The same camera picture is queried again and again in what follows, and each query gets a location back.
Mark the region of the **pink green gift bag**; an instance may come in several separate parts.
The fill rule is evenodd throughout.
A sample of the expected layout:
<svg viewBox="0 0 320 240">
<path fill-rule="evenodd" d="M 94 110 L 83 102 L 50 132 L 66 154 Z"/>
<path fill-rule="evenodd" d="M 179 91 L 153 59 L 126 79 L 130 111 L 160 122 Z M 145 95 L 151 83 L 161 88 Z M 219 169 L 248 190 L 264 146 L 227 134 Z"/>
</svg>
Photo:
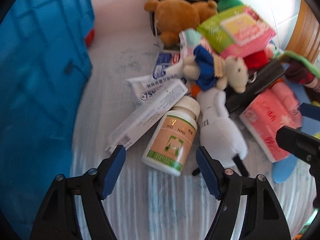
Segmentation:
<svg viewBox="0 0 320 240">
<path fill-rule="evenodd" d="M 246 57 L 263 50 L 275 30 L 247 5 L 239 5 L 214 15 L 197 27 L 213 50 L 224 59 Z"/>
</svg>

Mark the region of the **blue plastic storage crate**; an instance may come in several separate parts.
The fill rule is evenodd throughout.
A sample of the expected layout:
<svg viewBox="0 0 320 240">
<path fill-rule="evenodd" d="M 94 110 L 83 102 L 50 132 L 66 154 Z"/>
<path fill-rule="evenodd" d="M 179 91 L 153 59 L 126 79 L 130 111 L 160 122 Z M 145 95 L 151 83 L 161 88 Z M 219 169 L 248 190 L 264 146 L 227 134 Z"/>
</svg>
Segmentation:
<svg viewBox="0 0 320 240">
<path fill-rule="evenodd" d="M 70 173 L 93 27 L 91 0 L 16 0 L 1 23 L 1 210 L 21 239 Z"/>
</svg>

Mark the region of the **white snoopy plush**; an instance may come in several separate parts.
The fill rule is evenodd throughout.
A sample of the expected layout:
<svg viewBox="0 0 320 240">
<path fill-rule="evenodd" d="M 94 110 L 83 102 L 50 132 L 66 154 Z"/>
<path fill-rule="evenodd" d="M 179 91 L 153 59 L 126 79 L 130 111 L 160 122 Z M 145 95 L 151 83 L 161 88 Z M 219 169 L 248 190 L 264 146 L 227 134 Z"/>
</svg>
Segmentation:
<svg viewBox="0 0 320 240">
<path fill-rule="evenodd" d="M 215 87 L 207 91 L 193 88 L 191 94 L 201 108 L 200 145 L 223 167 L 236 166 L 242 176 L 249 176 L 242 162 L 247 157 L 248 147 L 240 129 L 229 117 L 225 92 Z"/>
</svg>

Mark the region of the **red tissue pack on table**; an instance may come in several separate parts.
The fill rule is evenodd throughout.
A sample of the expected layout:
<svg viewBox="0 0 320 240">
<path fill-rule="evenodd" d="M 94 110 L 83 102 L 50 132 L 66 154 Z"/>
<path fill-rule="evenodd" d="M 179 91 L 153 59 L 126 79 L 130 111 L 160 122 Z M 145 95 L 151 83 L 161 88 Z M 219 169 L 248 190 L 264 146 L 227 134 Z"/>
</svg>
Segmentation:
<svg viewBox="0 0 320 240">
<path fill-rule="evenodd" d="M 259 94 L 240 114 L 240 120 L 273 163 L 289 156 L 289 152 L 282 150 L 276 142 L 278 129 L 302 126 L 299 102 L 284 82 L 275 83 Z"/>
</svg>

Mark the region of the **white medicine bottle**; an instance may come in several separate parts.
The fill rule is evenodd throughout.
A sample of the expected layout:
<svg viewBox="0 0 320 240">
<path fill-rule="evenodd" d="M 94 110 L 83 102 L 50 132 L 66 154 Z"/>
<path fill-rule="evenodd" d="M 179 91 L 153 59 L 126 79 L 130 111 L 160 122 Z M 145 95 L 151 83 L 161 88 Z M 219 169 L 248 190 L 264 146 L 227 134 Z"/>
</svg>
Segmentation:
<svg viewBox="0 0 320 240">
<path fill-rule="evenodd" d="M 161 118 L 142 156 L 144 164 L 180 176 L 197 133 L 200 104 L 183 96 Z"/>
</svg>

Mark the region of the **black folded umbrella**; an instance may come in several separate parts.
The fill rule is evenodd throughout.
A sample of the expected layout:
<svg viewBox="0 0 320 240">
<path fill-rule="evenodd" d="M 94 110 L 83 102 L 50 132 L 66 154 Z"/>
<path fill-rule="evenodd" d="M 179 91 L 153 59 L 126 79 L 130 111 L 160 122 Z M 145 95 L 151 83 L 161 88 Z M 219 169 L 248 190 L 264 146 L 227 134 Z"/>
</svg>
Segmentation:
<svg viewBox="0 0 320 240">
<path fill-rule="evenodd" d="M 260 93 L 284 75 L 280 61 L 272 59 L 264 68 L 257 72 L 257 78 L 246 86 L 242 94 L 236 93 L 231 87 L 225 89 L 226 108 L 229 113 L 245 109 Z"/>
</svg>

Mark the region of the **red plastic basket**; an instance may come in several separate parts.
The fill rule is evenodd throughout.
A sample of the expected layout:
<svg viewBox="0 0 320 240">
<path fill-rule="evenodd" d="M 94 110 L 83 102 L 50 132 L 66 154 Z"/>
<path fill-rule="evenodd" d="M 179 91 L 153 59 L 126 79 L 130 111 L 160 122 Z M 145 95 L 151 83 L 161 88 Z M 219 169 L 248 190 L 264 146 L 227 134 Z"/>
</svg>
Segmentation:
<svg viewBox="0 0 320 240">
<path fill-rule="evenodd" d="M 91 29 L 90 32 L 87 34 L 87 36 L 85 37 L 84 41 L 86 44 L 86 47 L 90 47 L 94 41 L 94 37 L 95 37 L 95 29 Z"/>
</svg>

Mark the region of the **wooden door frame right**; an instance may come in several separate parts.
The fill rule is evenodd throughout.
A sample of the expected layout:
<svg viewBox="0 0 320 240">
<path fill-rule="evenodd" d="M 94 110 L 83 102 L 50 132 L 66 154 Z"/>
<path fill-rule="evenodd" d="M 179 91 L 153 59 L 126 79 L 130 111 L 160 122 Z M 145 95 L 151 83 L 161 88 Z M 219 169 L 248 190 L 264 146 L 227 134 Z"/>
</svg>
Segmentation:
<svg viewBox="0 0 320 240">
<path fill-rule="evenodd" d="M 314 63 L 319 55 L 319 22 L 306 1 L 301 0 L 297 22 L 286 47 Z"/>
</svg>

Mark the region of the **lime green blue-eared plush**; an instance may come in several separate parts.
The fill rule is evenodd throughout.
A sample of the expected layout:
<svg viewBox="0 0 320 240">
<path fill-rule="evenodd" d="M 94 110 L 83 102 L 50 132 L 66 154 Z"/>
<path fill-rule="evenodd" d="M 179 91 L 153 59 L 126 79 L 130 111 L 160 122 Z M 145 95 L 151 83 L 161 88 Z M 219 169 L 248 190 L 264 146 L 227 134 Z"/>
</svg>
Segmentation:
<svg viewBox="0 0 320 240">
<path fill-rule="evenodd" d="M 275 183 L 285 182 L 294 171 L 298 158 L 290 154 L 287 158 L 272 164 L 272 179 Z"/>
</svg>

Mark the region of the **toothpaste tube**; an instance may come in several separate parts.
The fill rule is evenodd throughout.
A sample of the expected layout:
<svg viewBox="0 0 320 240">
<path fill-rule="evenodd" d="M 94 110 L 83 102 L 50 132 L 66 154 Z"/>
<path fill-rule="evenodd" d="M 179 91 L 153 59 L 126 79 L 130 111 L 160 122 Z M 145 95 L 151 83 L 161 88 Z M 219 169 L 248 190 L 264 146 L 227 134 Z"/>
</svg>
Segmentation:
<svg viewBox="0 0 320 240">
<path fill-rule="evenodd" d="M 177 74 L 164 75 L 154 79 L 152 75 L 132 77 L 126 79 L 126 84 L 132 89 L 132 99 L 135 106 L 139 106 L 145 101 L 149 100 L 166 82 L 178 79 Z"/>
</svg>

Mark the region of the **green cloth hat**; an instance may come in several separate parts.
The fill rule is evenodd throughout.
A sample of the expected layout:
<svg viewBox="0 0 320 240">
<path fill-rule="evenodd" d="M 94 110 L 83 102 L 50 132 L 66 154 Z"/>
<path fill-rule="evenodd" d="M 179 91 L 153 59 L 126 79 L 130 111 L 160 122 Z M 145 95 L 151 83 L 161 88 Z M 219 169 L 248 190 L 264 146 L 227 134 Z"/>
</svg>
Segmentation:
<svg viewBox="0 0 320 240">
<path fill-rule="evenodd" d="M 308 70 L 317 78 L 320 78 L 320 71 L 319 67 L 316 67 L 312 64 L 307 58 L 299 55 L 293 51 L 286 50 L 281 55 L 277 57 L 277 59 L 281 62 L 290 63 L 291 60 L 296 60 L 302 63 Z"/>
</svg>

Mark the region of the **yellow duck green hat plush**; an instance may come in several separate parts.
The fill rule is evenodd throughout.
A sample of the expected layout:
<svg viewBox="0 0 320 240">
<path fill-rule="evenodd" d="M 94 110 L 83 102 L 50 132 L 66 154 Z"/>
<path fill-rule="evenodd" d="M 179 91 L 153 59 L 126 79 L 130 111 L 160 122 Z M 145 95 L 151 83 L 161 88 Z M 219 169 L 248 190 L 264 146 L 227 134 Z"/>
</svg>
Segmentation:
<svg viewBox="0 0 320 240">
<path fill-rule="evenodd" d="M 241 0 L 219 0 L 217 3 L 217 11 L 222 12 L 224 10 L 243 5 Z"/>
</svg>

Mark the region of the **dark brown knit cloth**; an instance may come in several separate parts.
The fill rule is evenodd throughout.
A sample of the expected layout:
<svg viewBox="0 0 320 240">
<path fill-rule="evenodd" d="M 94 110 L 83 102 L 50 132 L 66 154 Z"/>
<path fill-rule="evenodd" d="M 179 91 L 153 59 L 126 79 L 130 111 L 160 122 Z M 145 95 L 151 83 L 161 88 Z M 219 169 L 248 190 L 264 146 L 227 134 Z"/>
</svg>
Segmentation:
<svg viewBox="0 0 320 240">
<path fill-rule="evenodd" d="M 292 60 L 285 70 L 285 77 L 292 83 L 303 85 L 310 101 L 319 103 L 319 78 L 299 61 Z"/>
</svg>

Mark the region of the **white long toothpaste box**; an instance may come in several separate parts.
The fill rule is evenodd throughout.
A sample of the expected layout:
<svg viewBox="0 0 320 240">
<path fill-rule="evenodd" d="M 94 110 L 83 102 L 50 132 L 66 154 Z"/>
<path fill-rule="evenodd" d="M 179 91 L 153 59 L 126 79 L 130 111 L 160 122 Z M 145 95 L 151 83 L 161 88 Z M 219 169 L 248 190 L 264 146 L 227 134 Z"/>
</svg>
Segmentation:
<svg viewBox="0 0 320 240">
<path fill-rule="evenodd" d="M 117 145 L 122 145 L 126 149 L 129 149 L 158 122 L 187 91 L 187 87 L 180 79 L 168 81 L 155 92 L 155 95 L 140 105 L 109 134 L 105 150 L 112 153 Z"/>
</svg>

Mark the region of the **brown teddy bear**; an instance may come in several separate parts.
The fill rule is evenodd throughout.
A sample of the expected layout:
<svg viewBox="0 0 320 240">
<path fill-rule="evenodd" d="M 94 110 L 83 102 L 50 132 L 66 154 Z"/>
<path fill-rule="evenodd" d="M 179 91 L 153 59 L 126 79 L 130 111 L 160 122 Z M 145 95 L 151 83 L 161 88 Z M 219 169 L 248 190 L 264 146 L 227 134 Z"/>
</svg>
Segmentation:
<svg viewBox="0 0 320 240">
<path fill-rule="evenodd" d="M 155 14 L 160 39 L 167 47 L 180 42 L 179 33 L 196 29 L 202 22 L 217 14 L 214 0 L 190 3 L 185 0 L 148 0 L 144 10 Z"/>
</svg>

